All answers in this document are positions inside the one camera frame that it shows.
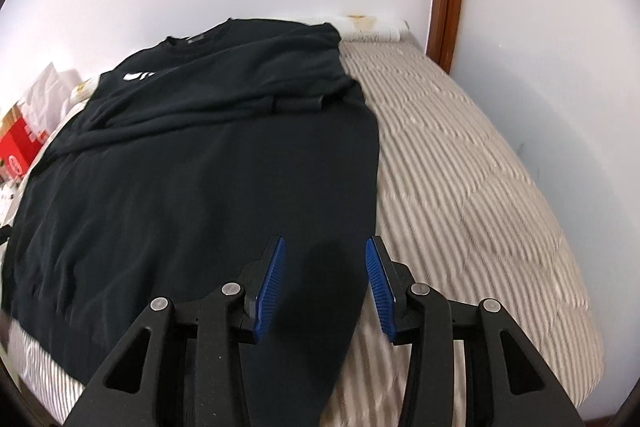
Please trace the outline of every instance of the red packaging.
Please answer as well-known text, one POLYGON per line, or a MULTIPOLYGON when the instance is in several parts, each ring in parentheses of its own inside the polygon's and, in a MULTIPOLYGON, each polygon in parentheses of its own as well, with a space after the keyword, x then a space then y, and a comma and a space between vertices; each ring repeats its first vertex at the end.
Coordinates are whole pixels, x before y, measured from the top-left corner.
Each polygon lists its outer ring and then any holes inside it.
POLYGON ((30 129, 17 105, 4 115, 0 125, 0 158, 12 177, 22 178, 27 174, 46 139, 30 129))

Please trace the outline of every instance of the mattress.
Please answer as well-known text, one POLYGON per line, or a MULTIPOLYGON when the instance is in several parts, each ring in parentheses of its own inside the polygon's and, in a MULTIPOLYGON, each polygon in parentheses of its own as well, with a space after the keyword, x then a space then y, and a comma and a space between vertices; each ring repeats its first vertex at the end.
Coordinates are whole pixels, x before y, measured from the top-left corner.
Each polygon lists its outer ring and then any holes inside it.
MULTIPOLYGON (((378 118, 377 233, 395 261, 449 299, 498 299, 582 402, 603 372, 602 343, 574 256, 524 166, 469 97, 405 42, 344 42, 342 62, 378 118)), ((15 321, 9 355, 59 422, 82 393, 15 321)), ((410 348, 391 346, 371 293, 323 427, 398 423, 410 348)), ((464 354, 455 348, 455 426, 464 425, 464 354)))

